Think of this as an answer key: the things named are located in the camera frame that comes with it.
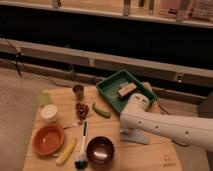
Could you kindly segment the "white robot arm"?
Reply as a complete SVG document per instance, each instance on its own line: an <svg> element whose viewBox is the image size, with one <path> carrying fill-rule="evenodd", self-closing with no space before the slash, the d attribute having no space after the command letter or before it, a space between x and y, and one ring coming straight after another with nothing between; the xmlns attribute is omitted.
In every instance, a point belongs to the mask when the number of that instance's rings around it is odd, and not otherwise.
<svg viewBox="0 0 213 171"><path fill-rule="evenodd" d="M121 111L121 123L213 151L213 119L151 113L149 106L146 96L133 93Z"/></svg>

